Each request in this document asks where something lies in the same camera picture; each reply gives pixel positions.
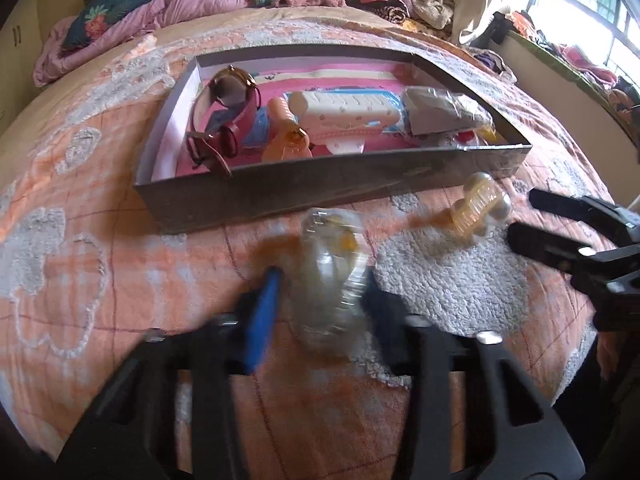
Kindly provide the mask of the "clear bag with yellow item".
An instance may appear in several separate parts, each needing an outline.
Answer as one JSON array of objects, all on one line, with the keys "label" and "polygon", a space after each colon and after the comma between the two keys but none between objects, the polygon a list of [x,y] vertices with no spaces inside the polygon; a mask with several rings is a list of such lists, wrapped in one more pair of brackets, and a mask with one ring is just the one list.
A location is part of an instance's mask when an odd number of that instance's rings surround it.
[{"label": "clear bag with yellow item", "polygon": [[312,351],[348,356],[367,329],[360,301],[370,248],[358,214],[345,209],[308,211],[291,288],[298,338]]}]

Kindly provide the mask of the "pearl hair clip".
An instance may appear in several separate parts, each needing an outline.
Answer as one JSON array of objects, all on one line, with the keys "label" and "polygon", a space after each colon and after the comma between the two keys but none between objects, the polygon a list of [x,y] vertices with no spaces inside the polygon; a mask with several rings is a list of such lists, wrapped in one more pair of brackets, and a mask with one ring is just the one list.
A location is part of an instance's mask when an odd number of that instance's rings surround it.
[{"label": "pearl hair clip", "polygon": [[412,214],[412,228],[435,228],[465,243],[476,243],[498,226],[504,226],[512,212],[512,200],[498,182],[486,172],[468,177],[462,197],[434,214]]}]

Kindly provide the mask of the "white wavy hair comb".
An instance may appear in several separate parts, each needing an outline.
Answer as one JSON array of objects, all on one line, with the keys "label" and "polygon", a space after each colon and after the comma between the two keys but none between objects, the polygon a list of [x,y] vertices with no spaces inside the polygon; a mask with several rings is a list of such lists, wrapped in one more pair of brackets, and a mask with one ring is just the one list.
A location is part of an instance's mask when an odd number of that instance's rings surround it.
[{"label": "white wavy hair comb", "polygon": [[386,90],[294,91],[288,108],[310,143],[333,155],[361,154],[371,139],[405,131],[401,100]]}]

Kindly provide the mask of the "clear bag with jewelry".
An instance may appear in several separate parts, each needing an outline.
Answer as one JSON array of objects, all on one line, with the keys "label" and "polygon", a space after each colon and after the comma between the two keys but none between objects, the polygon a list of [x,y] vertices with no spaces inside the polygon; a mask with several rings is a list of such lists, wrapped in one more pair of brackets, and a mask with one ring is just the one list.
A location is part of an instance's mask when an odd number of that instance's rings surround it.
[{"label": "clear bag with jewelry", "polygon": [[488,110],[463,93],[410,86],[405,88],[401,101],[414,136],[459,133],[494,125]]}]

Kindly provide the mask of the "clothes on window sill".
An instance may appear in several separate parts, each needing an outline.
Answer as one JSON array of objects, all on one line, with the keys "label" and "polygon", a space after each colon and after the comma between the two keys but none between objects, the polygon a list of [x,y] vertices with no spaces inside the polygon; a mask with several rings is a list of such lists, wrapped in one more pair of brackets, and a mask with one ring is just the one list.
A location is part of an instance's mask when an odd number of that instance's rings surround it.
[{"label": "clothes on window sill", "polygon": [[490,39],[502,44],[510,37],[545,66],[576,84],[602,107],[639,147],[639,88],[612,70],[596,65],[577,46],[554,44],[534,29],[527,13],[495,12],[488,27]]}]

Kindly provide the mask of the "red item in bag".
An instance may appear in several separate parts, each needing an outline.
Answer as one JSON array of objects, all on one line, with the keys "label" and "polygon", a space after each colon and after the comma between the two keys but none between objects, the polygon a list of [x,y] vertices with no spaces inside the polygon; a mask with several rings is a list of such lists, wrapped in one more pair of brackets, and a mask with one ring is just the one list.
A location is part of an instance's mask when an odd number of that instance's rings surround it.
[{"label": "red item in bag", "polygon": [[468,146],[477,146],[477,137],[473,130],[460,131],[448,134],[445,144],[452,148],[467,148]]}]

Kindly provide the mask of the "small blue box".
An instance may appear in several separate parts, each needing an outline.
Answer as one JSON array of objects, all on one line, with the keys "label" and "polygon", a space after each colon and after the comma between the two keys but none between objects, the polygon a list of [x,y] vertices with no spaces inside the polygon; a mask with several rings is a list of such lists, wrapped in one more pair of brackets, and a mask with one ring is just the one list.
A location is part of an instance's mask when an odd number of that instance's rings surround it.
[{"label": "small blue box", "polygon": [[[228,110],[216,110],[209,118],[209,128],[217,129],[224,122],[235,118],[236,111]],[[269,142],[269,118],[265,107],[261,107],[256,114],[254,124],[247,136],[242,141],[242,148],[263,148]]]}]

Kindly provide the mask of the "shallow grey cardboard box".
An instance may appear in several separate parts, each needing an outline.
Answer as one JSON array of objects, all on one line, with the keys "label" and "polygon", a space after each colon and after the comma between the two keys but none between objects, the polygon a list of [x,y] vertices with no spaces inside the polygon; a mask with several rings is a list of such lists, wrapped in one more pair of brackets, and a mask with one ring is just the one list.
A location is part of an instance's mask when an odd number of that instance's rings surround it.
[{"label": "shallow grey cardboard box", "polygon": [[[230,64],[253,74],[275,75],[296,68],[352,62],[371,68],[404,64],[421,84],[444,86],[470,96],[488,110],[506,142],[468,148],[365,150],[362,154],[320,155],[274,164],[252,164],[238,157],[228,174],[204,168],[178,174],[189,110],[202,79]],[[249,47],[192,58],[152,125],[134,175],[134,189],[160,227],[177,234],[314,206],[450,188],[477,171],[486,171],[497,179],[507,178],[514,175],[531,148],[514,123],[484,96],[421,53],[347,44]]]}]

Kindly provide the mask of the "orange patterned quilt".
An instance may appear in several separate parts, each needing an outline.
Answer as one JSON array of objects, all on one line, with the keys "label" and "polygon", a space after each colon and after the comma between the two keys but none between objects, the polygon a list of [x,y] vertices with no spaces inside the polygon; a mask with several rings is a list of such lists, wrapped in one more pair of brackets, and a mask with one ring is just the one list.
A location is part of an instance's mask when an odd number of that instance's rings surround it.
[{"label": "orange patterned quilt", "polygon": [[[529,207],[532,188],[608,198],[564,127],[448,42],[357,10],[242,10],[124,44],[42,92],[1,139],[1,401],[56,455],[150,327],[198,326],[273,263],[296,258],[299,214],[192,234],[160,232],[134,190],[154,118],[195,55],[276,44],[416,51],[509,117],[530,151],[503,188],[515,217],[603,248],[586,226]],[[548,398],[591,346],[592,309],[562,274],[510,254],[498,233],[457,247],[427,227],[458,188],[356,205],[382,282],[459,333],[498,330]]]}]

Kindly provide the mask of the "pink children's book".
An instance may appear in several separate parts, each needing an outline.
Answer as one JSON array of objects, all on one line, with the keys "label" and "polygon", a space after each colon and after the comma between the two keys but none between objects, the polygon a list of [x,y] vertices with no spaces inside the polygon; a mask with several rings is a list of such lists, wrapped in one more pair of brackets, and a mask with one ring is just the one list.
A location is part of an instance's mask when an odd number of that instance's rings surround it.
[{"label": "pink children's book", "polygon": [[410,131],[402,94],[412,82],[402,63],[198,67],[170,114],[153,177],[402,148]]}]

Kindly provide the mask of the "bag of clothes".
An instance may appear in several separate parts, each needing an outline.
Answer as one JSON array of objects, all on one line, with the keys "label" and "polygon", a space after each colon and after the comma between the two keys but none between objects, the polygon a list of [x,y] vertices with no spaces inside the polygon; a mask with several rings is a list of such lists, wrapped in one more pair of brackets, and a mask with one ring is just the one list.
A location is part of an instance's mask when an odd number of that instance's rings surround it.
[{"label": "bag of clothes", "polygon": [[506,65],[506,62],[504,62],[504,59],[498,55],[498,53],[493,50],[474,47],[468,47],[466,50],[473,58],[485,65],[488,70],[491,70],[501,80],[509,84],[516,84],[518,82],[518,77],[515,76],[513,70]]}]

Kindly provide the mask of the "window with grille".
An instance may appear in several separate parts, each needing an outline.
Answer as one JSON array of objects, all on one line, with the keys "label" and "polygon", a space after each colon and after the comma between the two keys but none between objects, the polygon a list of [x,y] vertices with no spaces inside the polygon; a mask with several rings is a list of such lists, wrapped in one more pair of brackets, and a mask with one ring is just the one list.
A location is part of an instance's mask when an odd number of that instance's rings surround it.
[{"label": "window with grille", "polygon": [[528,0],[526,12],[544,38],[638,84],[639,15],[624,0]]}]

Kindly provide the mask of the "pink blanket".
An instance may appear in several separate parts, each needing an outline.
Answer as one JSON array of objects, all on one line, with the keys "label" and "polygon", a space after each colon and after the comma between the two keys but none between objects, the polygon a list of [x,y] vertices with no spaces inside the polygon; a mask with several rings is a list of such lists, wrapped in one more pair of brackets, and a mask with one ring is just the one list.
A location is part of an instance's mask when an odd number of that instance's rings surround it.
[{"label": "pink blanket", "polygon": [[62,43],[74,19],[70,16],[58,22],[44,43],[32,70],[32,82],[41,88],[85,65],[132,38],[157,29],[206,16],[248,8],[248,0],[151,0],[132,10],[87,47],[64,53]]}]

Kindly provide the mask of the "dark floral pillow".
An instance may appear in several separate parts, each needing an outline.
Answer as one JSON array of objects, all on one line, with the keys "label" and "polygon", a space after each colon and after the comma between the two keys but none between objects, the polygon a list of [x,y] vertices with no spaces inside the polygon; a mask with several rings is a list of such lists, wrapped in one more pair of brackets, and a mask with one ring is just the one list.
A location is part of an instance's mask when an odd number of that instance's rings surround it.
[{"label": "dark floral pillow", "polygon": [[91,0],[74,19],[62,43],[64,52],[74,52],[98,40],[107,29],[151,0]]}]

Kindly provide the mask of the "cream wardrobe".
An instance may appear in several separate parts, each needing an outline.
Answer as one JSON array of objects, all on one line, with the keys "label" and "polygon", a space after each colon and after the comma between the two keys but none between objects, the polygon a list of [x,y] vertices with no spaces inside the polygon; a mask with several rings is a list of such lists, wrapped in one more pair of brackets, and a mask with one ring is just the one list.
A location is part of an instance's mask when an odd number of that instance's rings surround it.
[{"label": "cream wardrobe", "polygon": [[32,81],[42,39],[38,0],[17,0],[1,29],[1,132],[38,94]]}]

